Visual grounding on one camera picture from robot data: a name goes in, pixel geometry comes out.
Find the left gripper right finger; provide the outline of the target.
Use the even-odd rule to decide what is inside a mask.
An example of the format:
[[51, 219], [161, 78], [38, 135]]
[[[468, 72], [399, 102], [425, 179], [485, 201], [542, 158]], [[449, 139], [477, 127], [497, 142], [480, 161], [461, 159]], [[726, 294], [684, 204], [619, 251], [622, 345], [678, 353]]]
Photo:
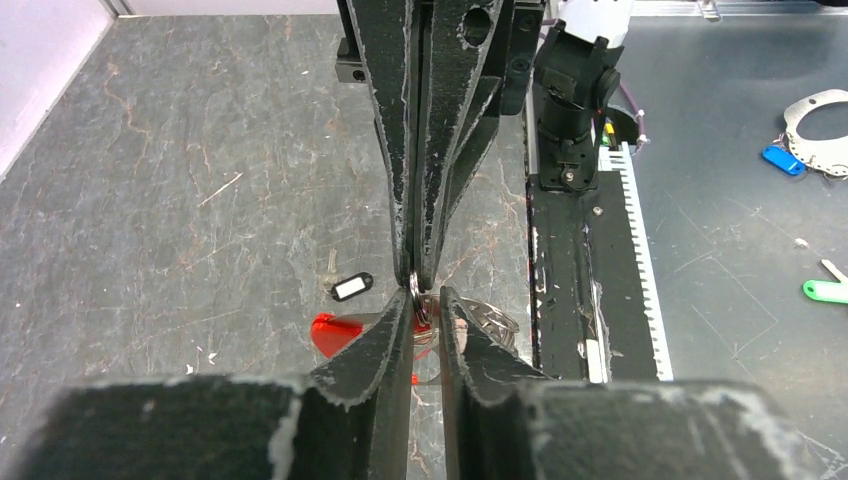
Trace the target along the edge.
[[543, 479], [535, 423], [553, 381], [473, 321], [452, 287], [440, 290], [440, 361], [449, 479]]

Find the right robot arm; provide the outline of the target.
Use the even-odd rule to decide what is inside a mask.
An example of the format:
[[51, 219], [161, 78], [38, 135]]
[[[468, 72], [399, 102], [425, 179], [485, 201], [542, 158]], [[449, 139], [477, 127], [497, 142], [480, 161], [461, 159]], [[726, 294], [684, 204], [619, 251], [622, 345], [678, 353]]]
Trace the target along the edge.
[[390, 196], [396, 281], [429, 290], [449, 221], [505, 116], [536, 97], [556, 190], [591, 188], [633, 5], [563, 1], [341, 1], [343, 82], [368, 88]]

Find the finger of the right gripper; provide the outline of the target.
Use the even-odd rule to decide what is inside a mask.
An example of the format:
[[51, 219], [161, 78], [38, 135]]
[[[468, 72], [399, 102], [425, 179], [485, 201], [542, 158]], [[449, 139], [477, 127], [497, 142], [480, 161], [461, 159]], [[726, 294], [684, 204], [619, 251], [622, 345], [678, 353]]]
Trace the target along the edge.
[[450, 218], [529, 78], [523, 1], [426, 1], [417, 72], [417, 289], [436, 281]]
[[412, 174], [419, 3], [417, 1], [340, 1], [339, 13], [349, 51], [356, 53], [368, 86], [375, 131], [387, 173], [392, 257], [398, 284], [413, 270]]

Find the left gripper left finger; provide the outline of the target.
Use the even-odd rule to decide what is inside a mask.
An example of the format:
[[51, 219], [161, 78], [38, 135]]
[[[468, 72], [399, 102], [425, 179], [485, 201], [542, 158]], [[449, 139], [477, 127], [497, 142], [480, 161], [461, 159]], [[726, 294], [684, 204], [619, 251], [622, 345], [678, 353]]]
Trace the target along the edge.
[[309, 479], [403, 479], [409, 437], [413, 302], [398, 289], [356, 340], [313, 370]]

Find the metal key organizer red handle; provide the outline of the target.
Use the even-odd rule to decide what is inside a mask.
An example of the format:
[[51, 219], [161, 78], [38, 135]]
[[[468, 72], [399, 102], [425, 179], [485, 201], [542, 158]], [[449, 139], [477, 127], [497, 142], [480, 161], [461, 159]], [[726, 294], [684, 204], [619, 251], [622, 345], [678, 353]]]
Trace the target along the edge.
[[[472, 313], [472, 322], [482, 328], [501, 347], [513, 354], [518, 352], [515, 339], [519, 324], [500, 309], [481, 301], [466, 298], [465, 304]], [[413, 321], [416, 360], [436, 351], [439, 341], [440, 298], [437, 295], [421, 297], [422, 317]], [[320, 313], [310, 327], [312, 344], [326, 358], [357, 339], [368, 325], [379, 320], [378, 313], [335, 315]]]

